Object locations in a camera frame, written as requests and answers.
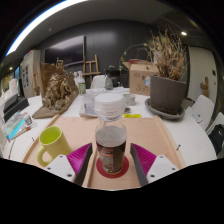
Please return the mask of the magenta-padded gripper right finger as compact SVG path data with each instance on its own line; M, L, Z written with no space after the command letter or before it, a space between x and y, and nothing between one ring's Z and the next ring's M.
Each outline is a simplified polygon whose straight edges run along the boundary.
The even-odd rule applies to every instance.
M178 171L178 168L165 155L155 155L137 144L130 144L130 153L141 186Z

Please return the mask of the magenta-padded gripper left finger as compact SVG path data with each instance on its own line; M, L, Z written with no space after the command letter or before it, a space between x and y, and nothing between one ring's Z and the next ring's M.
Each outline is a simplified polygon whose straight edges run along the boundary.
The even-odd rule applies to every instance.
M88 143L76 149L69 155L58 155L45 170L81 186L84 182L89 159L92 154L92 144Z

